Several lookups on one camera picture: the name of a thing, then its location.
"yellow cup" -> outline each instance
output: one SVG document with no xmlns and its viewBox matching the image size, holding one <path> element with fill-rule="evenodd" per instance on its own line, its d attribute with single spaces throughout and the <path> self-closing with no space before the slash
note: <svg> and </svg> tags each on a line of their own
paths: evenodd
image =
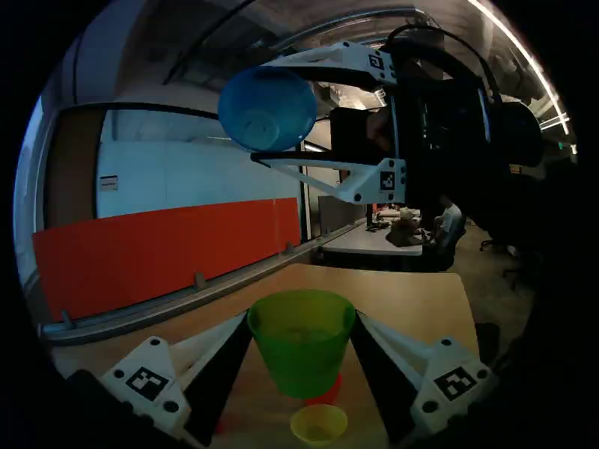
<svg viewBox="0 0 599 449">
<path fill-rule="evenodd" d="M 335 406 L 318 404 L 304 407 L 291 417 L 291 431 L 313 448 L 322 448 L 347 429 L 347 415 Z"/>
</svg>

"green cup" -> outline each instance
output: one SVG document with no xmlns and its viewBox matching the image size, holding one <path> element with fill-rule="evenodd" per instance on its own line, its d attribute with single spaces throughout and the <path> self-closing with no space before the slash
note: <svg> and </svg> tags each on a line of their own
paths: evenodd
<svg viewBox="0 0 599 449">
<path fill-rule="evenodd" d="M 249 328 L 270 376 L 283 394 L 310 399 L 337 379 L 356 309 L 343 296 L 288 290 L 257 301 Z"/>
</svg>

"ceiling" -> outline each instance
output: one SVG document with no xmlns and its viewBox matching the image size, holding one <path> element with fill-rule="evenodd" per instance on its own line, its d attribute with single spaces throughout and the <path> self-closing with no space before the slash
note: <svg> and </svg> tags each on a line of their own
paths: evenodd
<svg viewBox="0 0 599 449">
<path fill-rule="evenodd" d="M 400 25 L 429 23 L 470 43 L 491 66 L 502 94 L 529 105 L 540 120 L 556 115 L 553 108 L 545 107 L 548 99 L 544 89 L 523 56 L 467 0 L 419 0 L 411 4 L 390 0 L 255 0 L 210 32 L 213 24 L 239 3 L 240 0 L 150 0 L 142 30 L 130 53 L 138 59 L 138 70 L 157 73 L 162 82 L 218 92 L 235 73 L 280 54 L 340 40 L 376 46 Z M 508 24 L 500 12 L 495 14 Z M 297 36 L 315 25 L 343 17 L 345 21 Z M 419 31 L 410 38 L 430 42 L 431 36 Z M 449 38 L 434 43 L 482 74 L 476 57 L 460 43 Z M 319 115 L 342 102 L 344 106 L 367 109 L 380 105 L 373 94 L 357 89 L 338 85 L 316 88 Z"/>
</svg>

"blue bowl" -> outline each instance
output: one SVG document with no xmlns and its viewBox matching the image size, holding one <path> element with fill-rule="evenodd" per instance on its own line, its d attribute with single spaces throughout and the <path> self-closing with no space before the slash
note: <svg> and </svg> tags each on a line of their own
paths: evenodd
<svg viewBox="0 0 599 449">
<path fill-rule="evenodd" d="M 219 119 L 227 135 L 244 148 L 288 150 L 314 126 L 316 99 L 310 85 L 290 70 L 253 67 L 222 90 Z"/>
</svg>

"wooden table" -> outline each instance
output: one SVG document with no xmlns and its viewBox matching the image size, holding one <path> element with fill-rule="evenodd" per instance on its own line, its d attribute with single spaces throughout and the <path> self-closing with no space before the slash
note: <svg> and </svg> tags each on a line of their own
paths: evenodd
<svg viewBox="0 0 599 449">
<path fill-rule="evenodd" d="M 351 254 L 370 254 L 377 256 L 420 256 L 422 245 L 403 246 L 401 248 L 387 241 L 386 235 L 391 228 L 368 232 L 366 223 L 340 235 L 323 245 L 324 251 Z"/>
<path fill-rule="evenodd" d="M 468 298 L 460 277 L 450 273 L 371 272 L 294 264 L 204 307 L 164 323 L 99 343 L 54 348 L 57 368 L 69 375 L 82 367 L 101 375 L 151 335 L 176 343 L 202 332 L 276 291 L 330 290 L 358 310 L 425 343 L 452 336 L 478 354 Z M 337 405 L 347 413 L 347 432 L 329 446 L 386 448 L 386 432 L 351 343 L 341 368 Z M 249 346 L 222 414 L 224 432 L 212 448 L 304 448 L 289 429 L 301 400 L 280 394 L 254 342 Z"/>
</svg>

